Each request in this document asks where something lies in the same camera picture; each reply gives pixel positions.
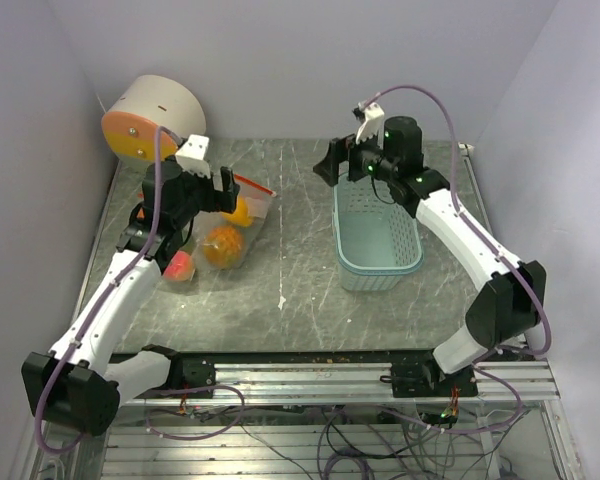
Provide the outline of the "white corner bracket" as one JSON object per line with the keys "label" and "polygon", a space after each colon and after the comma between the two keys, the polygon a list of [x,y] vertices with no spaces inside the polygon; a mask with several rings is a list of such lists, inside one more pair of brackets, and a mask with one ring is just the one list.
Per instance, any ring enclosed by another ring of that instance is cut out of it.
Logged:
{"label": "white corner bracket", "polygon": [[459,143],[458,148],[459,148],[460,153],[467,157],[472,156],[474,154],[474,150],[475,150],[475,147],[473,145],[466,144],[466,143]]}

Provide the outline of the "white cylindrical drawer box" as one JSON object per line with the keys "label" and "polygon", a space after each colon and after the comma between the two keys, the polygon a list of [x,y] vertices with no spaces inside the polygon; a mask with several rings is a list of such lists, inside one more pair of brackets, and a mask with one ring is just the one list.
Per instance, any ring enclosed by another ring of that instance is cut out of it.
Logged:
{"label": "white cylindrical drawer box", "polygon": [[136,78],[101,119],[110,149],[124,165],[139,172],[154,162],[159,126],[184,139],[207,130],[205,113],[194,94],[159,75]]}

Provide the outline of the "toy peach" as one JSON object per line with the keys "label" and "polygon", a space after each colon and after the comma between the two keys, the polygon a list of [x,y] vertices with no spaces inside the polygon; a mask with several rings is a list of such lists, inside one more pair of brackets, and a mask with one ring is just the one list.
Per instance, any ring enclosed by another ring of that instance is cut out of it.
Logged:
{"label": "toy peach", "polygon": [[190,253],[179,250],[171,259],[163,273],[163,278],[173,282],[190,281],[195,272],[195,264]]}

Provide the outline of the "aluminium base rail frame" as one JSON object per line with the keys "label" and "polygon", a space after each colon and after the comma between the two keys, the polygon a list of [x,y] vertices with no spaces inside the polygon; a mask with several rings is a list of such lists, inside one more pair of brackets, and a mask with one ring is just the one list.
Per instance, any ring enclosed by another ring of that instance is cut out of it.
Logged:
{"label": "aluminium base rail frame", "polygon": [[193,361],[215,373],[210,387],[161,391],[154,386],[160,367],[137,359],[110,364],[105,379],[116,386],[123,406],[174,405],[185,397],[193,405],[249,406],[318,404],[389,404],[400,402],[445,403],[460,400],[524,402],[560,397],[549,365],[544,361],[487,362],[474,369],[434,381],[415,379],[405,363],[220,363]]}

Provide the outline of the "toy pineapple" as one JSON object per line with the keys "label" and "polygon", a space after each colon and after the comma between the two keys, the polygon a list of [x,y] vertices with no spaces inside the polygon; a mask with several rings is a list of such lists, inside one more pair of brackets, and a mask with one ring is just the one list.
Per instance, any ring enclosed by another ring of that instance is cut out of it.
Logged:
{"label": "toy pineapple", "polygon": [[244,250],[244,237],[232,225],[213,228],[203,242],[206,260],[218,269],[233,268],[241,259]]}

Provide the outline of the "light blue plastic basket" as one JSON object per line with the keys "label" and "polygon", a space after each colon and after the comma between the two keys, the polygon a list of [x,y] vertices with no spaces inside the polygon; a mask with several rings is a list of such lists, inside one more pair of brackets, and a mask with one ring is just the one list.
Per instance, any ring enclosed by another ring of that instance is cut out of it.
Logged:
{"label": "light blue plastic basket", "polygon": [[353,292],[394,288],[422,264],[416,220],[393,203],[387,185],[345,174],[333,189],[332,230],[341,286]]}

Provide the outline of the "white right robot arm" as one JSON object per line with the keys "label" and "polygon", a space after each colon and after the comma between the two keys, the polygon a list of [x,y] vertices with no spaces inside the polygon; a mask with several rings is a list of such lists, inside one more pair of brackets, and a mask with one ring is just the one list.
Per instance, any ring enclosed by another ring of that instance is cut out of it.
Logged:
{"label": "white right robot arm", "polygon": [[451,183],[424,163],[422,130],[412,117],[394,116],[381,131],[329,142],[313,171],[328,186],[340,181],[384,183],[394,204],[430,230],[469,275],[477,295],[459,330],[433,351],[420,373],[430,394],[445,394],[456,372],[506,341],[546,321],[546,271],[524,262],[500,243],[458,200]]}

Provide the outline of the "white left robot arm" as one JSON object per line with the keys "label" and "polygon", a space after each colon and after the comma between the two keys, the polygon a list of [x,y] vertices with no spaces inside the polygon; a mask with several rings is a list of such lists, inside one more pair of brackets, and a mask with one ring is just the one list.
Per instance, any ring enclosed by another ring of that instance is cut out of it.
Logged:
{"label": "white left robot arm", "polygon": [[195,216],[235,210],[240,187],[231,169],[221,168],[220,176],[217,189],[212,176],[189,173],[173,158],[147,168],[141,200],[100,285],[49,351],[30,353],[21,367],[37,427],[48,422],[98,436],[127,401],[149,390],[172,397],[182,389],[183,362],[172,349],[148,345],[120,363],[110,358]]}

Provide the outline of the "small yellow toy fruit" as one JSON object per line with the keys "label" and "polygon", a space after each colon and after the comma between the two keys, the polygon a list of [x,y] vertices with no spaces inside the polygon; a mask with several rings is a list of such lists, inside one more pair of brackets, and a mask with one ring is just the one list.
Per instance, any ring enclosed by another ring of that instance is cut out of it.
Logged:
{"label": "small yellow toy fruit", "polygon": [[223,212],[222,216],[230,224],[241,228],[248,228],[254,222],[247,201],[243,197],[237,198],[236,208],[232,213]]}

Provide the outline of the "clear orange zip top bag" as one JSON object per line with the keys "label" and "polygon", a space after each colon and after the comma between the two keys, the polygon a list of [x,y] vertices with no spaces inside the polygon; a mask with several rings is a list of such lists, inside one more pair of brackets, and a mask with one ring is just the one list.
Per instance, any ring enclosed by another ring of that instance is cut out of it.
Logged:
{"label": "clear orange zip top bag", "polygon": [[[147,213],[143,202],[137,203],[129,215],[129,224],[121,235],[118,247],[132,251],[135,258],[144,247],[152,227],[152,217]],[[135,262],[133,269],[125,268],[126,279],[132,280],[140,273],[147,262],[154,260],[161,272],[161,278],[167,284],[184,284],[195,273],[193,247],[189,243],[193,231],[193,218],[162,212],[156,234],[144,256]]]}

